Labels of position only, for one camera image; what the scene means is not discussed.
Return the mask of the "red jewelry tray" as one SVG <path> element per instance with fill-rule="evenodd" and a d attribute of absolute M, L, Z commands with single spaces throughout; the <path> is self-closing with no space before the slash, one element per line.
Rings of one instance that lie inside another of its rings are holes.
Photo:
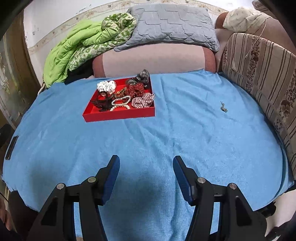
<path fill-rule="evenodd" d="M 126 95 L 126 89 L 129 85 L 126 85 L 126 80 L 129 78 L 116 79 L 116 89 L 113 94 L 108 94 L 105 92 L 99 92 L 97 89 L 91 97 L 91 100 L 105 99 L 110 95 L 114 95 L 114 100 L 112 101 L 111 110 L 99 112 L 99 110 L 89 101 L 86 109 L 83 113 L 83 118 L 86 122 L 92 121 L 108 121 L 108 120 L 119 120 L 126 118 L 146 118 L 155 116 L 154 102 L 148 108 L 133 108 L 132 99 L 129 95 Z M 148 87 L 144 87 L 145 93 L 152 93 L 151 80 Z"/>

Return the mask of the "black phone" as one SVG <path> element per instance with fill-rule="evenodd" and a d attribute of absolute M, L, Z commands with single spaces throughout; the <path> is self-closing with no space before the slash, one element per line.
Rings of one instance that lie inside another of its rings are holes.
<path fill-rule="evenodd" d="M 14 136 L 12 138 L 12 141 L 11 141 L 9 147 L 8 147 L 8 150 L 7 150 L 7 153 L 6 153 L 6 156 L 5 156 L 5 160 L 10 160 L 11 159 L 11 154 L 12 154 L 12 152 L 14 150 L 14 147 L 16 145 L 17 140 L 18 140 L 18 136 Z"/>

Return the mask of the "blue towel bed cover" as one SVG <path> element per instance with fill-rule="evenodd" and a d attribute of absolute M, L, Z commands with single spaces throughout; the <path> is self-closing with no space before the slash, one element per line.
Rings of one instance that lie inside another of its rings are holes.
<path fill-rule="evenodd" d="M 42 92 L 4 161 L 8 188 L 40 210 L 57 184 L 80 184 L 117 155 L 119 174 L 100 208 L 107 238 L 184 240 L 194 208 L 181 194 L 175 156 L 213 184 L 237 184 L 254 210 L 293 185 L 281 139 L 241 87 L 204 70 L 152 75 L 151 82 L 156 113 L 150 118 L 86 122 L 82 114 L 98 79 Z"/>

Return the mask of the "small silver earring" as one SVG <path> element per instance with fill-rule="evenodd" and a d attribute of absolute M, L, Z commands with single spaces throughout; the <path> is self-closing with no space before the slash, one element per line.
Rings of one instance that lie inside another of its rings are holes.
<path fill-rule="evenodd" d="M 228 109 L 225 107 L 225 103 L 221 102 L 221 108 L 220 108 L 223 112 L 227 113 Z"/>

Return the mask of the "black claw hair clip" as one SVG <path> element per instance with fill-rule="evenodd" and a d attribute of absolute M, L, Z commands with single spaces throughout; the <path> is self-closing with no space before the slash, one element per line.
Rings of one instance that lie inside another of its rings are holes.
<path fill-rule="evenodd" d="M 104 112 L 111 110 L 112 108 L 112 101 L 114 100 L 114 95 L 110 95 L 105 99 L 96 99 L 91 100 L 90 102 L 99 110 L 99 112 Z"/>

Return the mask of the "white dotted scrunchie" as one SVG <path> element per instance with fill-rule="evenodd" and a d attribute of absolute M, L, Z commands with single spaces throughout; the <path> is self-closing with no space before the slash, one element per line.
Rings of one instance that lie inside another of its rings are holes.
<path fill-rule="evenodd" d="M 97 83 L 97 90 L 101 92 L 105 92 L 108 94 L 113 94 L 116 89 L 116 82 L 111 80 L 111 81 L 101 81 Z"/>

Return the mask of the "red white plaid scrunchie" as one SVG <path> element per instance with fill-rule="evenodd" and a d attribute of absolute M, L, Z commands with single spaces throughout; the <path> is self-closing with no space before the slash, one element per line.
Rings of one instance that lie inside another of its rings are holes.
<path fill-rule="evenodd" d="M 135 97 L 132 99 L 133 108 L 148 108 L 154 102 L 155 95 L 152 93 L 144 93 L 141 97 Z"/>

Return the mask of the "red polka dot scrunchie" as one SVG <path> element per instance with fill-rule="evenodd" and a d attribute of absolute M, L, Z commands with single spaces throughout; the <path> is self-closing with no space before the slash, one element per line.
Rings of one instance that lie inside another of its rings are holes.
<path fill-rule="evenodd" d="M 144 95 L 144 84 L 140 82 L 129 85 L 126 89 L 126 95 L 129 95 L 131 98 L 142 97 Z"/>

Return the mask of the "striped floral cushion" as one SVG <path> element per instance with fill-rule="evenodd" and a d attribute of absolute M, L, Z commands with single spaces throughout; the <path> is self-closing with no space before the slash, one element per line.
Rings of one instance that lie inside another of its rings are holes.
<path fill-rule="evenodd" d="M 259 104 L 295 172 L 295 54 L 259 36 L 234 33 L 223 51 L 221 66 Z"/>

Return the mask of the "grey organza scrunchie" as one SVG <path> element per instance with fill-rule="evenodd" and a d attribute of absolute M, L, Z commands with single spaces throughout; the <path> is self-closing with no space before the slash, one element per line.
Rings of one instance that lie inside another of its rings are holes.
<path fill-rule="evenodd" d="M 148 87 L 149 82 L 150 82 L 150 74 L 146 69 L 144 69 L 136 77 L 126 80 L 125 83 L 126 85 L 136 85 L 138 83 L 142 83 L 144 87 Z"/>

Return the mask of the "pink quilted bolster pillow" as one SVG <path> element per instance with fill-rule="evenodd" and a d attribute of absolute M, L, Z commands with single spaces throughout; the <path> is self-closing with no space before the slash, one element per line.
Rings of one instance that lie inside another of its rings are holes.
<path fill-rule="evenodd" d="M 174 43 L 109 50 L 92 62 L 95 77 L 134 76 L 146 69 L 151 74 L 183 73 L 196 70 L 216 72 L 214 53 L 208 48 Z"/>

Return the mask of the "green patterned blanket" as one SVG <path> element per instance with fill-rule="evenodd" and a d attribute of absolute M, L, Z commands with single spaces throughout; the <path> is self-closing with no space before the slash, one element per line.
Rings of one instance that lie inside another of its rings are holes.
<path fill-rule="evenodd" d="M 81 20 L 46 57 L 43 72 L 46 87 L 64 82 L 69 71 L 126 43 L 136 25 L 137 20 L 129 13 L 109 15 L 99 22 Z"/>

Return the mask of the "white floral pillow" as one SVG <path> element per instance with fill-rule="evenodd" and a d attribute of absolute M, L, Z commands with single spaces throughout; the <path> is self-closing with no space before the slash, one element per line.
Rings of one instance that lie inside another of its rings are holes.
<path fill-rule="evenodd" d="M 268 18 L 269 15 L 255 9 L 237 8 L 227 13 L 223 28 L 233 32 L 253 34 L 266 23 Z"/>

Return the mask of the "grey quilted pillow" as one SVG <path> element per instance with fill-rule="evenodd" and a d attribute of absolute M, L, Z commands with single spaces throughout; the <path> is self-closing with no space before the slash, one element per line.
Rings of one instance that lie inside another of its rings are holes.
<path fill-rule="evenodd" d="M 123 51 L 152 43 L 182 43 L 220 48 L 212 19 L 205 8 L 180 4 L 143 4 L 127 11 L 137 25 L 126 43 L 114 48 Z"/>

